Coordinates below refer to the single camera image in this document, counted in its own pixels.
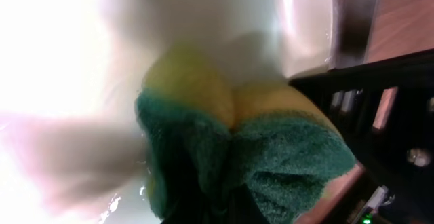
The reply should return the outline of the white plate back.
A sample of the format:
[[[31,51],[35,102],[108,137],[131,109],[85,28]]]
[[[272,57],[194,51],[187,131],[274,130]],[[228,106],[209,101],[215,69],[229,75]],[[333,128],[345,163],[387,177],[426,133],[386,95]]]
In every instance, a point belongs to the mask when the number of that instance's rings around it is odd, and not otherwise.
[[[230,85],[324,71],[332,0],[1,0],[1,222],[157,223],[136,98],[172,48]]]

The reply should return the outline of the yellow green sponge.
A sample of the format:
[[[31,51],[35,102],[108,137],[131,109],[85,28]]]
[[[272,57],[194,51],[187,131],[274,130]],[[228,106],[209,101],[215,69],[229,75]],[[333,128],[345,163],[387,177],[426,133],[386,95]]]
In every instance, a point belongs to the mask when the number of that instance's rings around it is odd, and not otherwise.
[[[356,162],[296,88],[234,88],[193,48],[158,58],[135,105],[149,143],[147,195],[162,223],[292,223]]]

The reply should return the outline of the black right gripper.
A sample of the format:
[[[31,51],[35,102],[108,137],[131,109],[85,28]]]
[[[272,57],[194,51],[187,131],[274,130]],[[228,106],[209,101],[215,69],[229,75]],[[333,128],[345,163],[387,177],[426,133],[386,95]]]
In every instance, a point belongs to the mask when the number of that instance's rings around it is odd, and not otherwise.
[[[433,51],[295,79],[364,173],[326,223],[433,222]]]

